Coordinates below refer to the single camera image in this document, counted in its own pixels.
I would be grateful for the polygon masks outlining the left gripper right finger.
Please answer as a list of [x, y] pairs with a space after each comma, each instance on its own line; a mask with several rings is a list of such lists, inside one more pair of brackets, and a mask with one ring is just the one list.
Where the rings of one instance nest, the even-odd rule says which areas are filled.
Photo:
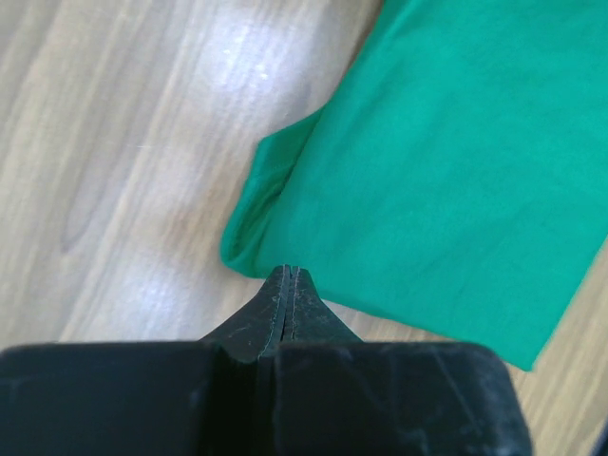
[[311, 274], [286, 267], [288, 286], [283, 316], [283, 346], [341, 346], [361, 343], [358, 337], [321, 299]]

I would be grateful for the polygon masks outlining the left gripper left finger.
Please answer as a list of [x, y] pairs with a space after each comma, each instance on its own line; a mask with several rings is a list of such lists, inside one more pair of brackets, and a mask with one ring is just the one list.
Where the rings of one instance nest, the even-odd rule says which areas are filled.
[[221, 346], [240, 363], [269, 355], [282, 338], [291, 286], [291, 268], [274, 268], [258, 292], [200, 341]]

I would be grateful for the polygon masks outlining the green t shirt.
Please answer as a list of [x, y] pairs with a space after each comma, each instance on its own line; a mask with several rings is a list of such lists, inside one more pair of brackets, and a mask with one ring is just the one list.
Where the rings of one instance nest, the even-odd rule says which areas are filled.
[[220, 256], [530, 370], [606, 236], [606, 3], [388, 1], [260, 142]]

